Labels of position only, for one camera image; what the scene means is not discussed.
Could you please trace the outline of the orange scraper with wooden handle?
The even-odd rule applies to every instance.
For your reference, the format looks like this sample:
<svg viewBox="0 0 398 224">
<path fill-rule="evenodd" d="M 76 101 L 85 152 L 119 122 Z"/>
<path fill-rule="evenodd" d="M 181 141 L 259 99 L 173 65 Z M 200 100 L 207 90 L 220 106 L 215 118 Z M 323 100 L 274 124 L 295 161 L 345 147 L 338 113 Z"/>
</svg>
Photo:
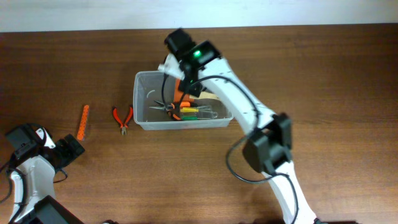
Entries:
<svg viewBox="0 0 398 224">
<path fill-rule="evenodd" d="M 175 81 L 174 102 L 180 101 L 180 98 L 183 95 L 183 92 L 178 90 L 179 84 L 180 84 L 180 80 L 177 79 Z M 195 100 L 205 100 L 205 99 L 219 100 L 219 98 L 214 93 L 209 93 L 207 91 L 203 91 L 200 93 L 199 97 L 187 94 L 184 96 L 183 101 L 194 102 Z"/>
</svg>

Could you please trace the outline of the orange drill bit holder strip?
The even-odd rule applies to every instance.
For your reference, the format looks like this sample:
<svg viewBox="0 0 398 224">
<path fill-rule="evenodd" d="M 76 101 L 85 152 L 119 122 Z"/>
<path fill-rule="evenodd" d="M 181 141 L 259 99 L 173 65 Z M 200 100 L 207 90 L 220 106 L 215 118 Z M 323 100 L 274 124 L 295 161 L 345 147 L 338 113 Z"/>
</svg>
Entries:
<svg viewBox="0 0 398 224">
<path fill-rule="evenodd" d="M 85 131 L 86 131 L 87 123 L 88 123 L 89 112 L 90 112 L 90 106 L 85 105 L 83 107 L 81 120 L 80 120 L 78 132 L 77 132 L 77 136 L 76 136 L 77 140 L 79 140 L 79 141 L 83 141 L 85 138 Z"/>
</svg>

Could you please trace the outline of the clear case of screwdrivers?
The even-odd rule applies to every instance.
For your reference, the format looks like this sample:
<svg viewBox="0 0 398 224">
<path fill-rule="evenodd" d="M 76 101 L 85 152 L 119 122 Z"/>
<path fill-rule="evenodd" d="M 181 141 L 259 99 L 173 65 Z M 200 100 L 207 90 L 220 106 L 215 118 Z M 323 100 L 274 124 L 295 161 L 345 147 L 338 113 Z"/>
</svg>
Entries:
<svg viewBox="0 0 398 224">
<path fill-rule="evenodd" d="M 183 107 L 180 108 L 182 120 L 206 120 L 216 119 L 218 113 L 213 111 L 211 106 Z"/>
</svg>

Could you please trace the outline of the orange-black needle nose pliers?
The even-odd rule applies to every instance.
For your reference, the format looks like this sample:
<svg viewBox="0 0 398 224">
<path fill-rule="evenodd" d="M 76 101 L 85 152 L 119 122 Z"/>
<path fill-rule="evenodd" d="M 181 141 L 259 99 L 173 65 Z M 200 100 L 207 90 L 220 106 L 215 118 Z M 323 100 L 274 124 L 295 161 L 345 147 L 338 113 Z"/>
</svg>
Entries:
<svg viewBox="0 0 398 224">
<path fill-rule="evenodd" d="M 197 107 L 198 105 L 194 102 L 190 101 L 182 101 L 181 103 L 179 102 L 174 102 L 169 105 L 165 105 L 163 102 L 154 100 L 155 103 L 157 103 L 159 106 L 151 106 L 152 109 L 157 109 L 157 110 L 164 110 L 166 111 L 167 115 L 174 121 L 180 121 L 181 118 L 178 115 L 177 109 L 178 108 L 190 108 L 190 107 Z"/>
</svg>

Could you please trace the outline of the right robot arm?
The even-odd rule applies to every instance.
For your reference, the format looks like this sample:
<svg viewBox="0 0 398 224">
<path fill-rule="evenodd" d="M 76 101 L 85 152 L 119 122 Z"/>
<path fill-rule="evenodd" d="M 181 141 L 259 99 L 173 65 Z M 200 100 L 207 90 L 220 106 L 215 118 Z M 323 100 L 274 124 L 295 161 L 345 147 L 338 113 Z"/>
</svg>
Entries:
<svg viewBox="0 0 398 224">
<path fill-rule="evenodd" d="M 259 101 L 235 75 L 227 59 L 208 40 L 197 44 L 183 29 L 164 40 L 169 50 L 158 69 L 180 80 L 183 95 L 214 93 L 238 121 L 244 136 L 226 153 L 226 166 L 235 178 L 248 184 L 268 183 L 282 209 L 285 223 L 320 223 L 310 208 L 295 174 L 292 158 L 292 120 L 277 114 Z M 237 174 L 229 162 L 241 148 L 249 166 L 263 176 L 249 180 Z"/>
</svg>

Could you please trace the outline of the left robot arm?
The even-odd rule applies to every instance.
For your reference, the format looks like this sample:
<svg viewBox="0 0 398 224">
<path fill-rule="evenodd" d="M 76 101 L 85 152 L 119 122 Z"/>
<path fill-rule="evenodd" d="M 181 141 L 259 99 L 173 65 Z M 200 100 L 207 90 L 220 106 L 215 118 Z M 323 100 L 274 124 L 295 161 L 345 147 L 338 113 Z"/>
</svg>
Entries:
<svg viewBox="0 0 398 224">
<path fill-rule="evenodd" d="M 81 223 L 55 199 L 55 175 L 68 174 L 66 166 L 85 152 L 71 134 L 53 141 L 41 125 L 26 123 L 6 133 L 14 147 L 10 159 L 1 167 L 10 190 L 1 202 L 14 194 L 9 223 Z"/>
</svg>

